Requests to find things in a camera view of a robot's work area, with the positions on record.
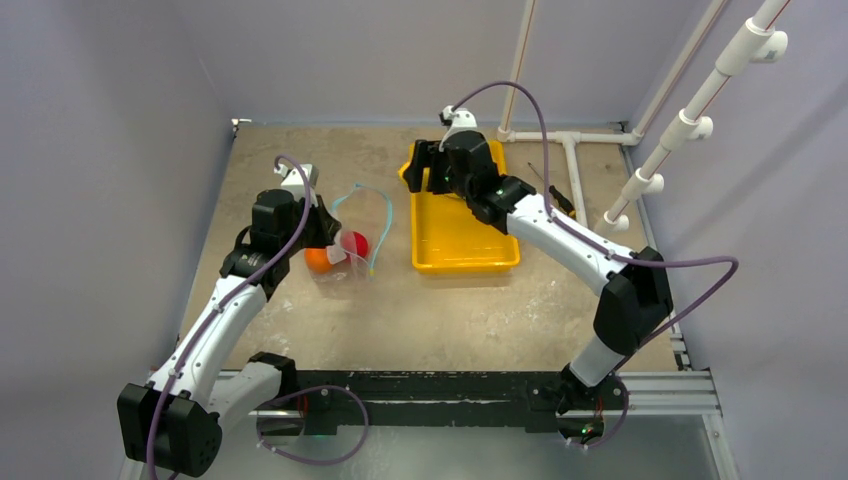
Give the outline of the red apple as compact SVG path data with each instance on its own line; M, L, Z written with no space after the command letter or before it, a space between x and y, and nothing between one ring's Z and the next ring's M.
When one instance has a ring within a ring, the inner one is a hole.
M341 247L347 260L366 259L369 255L369 244L364 235L357 231L345 231L341 236Z

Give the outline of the clear zip top bag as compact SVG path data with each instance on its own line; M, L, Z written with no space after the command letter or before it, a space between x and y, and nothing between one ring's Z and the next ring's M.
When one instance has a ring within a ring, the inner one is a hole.
M384 191L356 183L345 195L333 200L329 213L342 224L329 247L306 249L304 262L315 278L350 275L372 280L376 263L394 221L394 207Z

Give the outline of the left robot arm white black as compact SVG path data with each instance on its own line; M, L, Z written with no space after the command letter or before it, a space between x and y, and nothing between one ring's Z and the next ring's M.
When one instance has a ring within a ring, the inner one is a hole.
M213 389L225 360L290 271L290 258L334 243L341 223L322 197L302 188L260 192L251 222L225 256L210 300L171 357L117 399L127 458L149 468L203 475L235 408Z

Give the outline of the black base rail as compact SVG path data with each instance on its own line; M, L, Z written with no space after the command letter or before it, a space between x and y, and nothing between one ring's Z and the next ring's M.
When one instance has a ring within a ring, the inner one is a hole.
M299 370L258 409L302 420L308 435L340 426L520 428L527 433L599 435L625 407L620 379L589 389L557 371Z

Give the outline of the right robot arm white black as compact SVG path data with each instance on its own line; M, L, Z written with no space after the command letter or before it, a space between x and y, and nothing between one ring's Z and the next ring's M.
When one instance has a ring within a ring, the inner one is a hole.
M552 208L546 194L498 170L482 133L415 141L400 176L412 193L456 195L478 222L533 245L598 296L594 336L563 372L561 392L569 404L584 407L596 399L600 383L671 314L668 276L656 250L635 252Z

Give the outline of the yellow plastic tray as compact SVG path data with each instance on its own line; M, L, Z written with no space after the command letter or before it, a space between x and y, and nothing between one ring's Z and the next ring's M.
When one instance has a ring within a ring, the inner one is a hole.
M454 194L410 195L411 263L421 274L494 274L519 265L516 238L480 223Z

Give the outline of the black handled screwdriver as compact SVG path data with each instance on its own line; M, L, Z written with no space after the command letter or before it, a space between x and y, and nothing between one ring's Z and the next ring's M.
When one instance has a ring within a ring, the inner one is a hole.
M527 162L528 167L534 173L534 175L544 184L544 177L539 169L537 169L533 163ZM549 185L547 188L547 193L544 195L545 200L553 206L556 205L557 210L565 214L567 217L572 220L576 220L576 209L573 203L553 184Z

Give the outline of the white pvc pipe frame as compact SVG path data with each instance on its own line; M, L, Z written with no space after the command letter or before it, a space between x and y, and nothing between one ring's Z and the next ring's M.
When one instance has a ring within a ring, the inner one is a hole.
M696 93L670 121L662 132L657 145L645 164L628 179L612 205L601 215L593 230L601 235L622 232L629 228L625 210L637 203L646 194L663 190L664 180L659 174L663 163L688 141L707 139L713 132L713 121L706 116L729 81L743 73L752 63L775 63L785 54L788 35L776 29L777 20L790 5L788 1L765 1L754 15L744 21L714 62L713 68ZM637 146L657 117L660 107L668 98L677 80L684 73L696 50L706 39L712 25L718 19L725 3L712 1L702 15L683 49L665 76L659 90L648 104L646 112L629 133L588 133L560 130L551 134L540 132L516 132L511 128L515 95L509 93L504 102L503 113L497 128L497 139L501 142L541 141L562 146L565 154L572 193L574 195L578 222L588 224L582 185L577 168L576 147L580 143Z

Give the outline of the orange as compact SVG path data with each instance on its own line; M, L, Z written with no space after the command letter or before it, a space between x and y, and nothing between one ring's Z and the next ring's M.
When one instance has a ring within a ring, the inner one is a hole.
M336 263L330 258L327 248L305 249L304 261L307 268L316 275L326 274L336 265Z

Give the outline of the aluminium frame rail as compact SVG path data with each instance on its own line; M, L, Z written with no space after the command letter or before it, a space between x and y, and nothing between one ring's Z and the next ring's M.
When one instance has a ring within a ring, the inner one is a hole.
M713 377L706 371L622 372L629 415L713 415L721 412Z

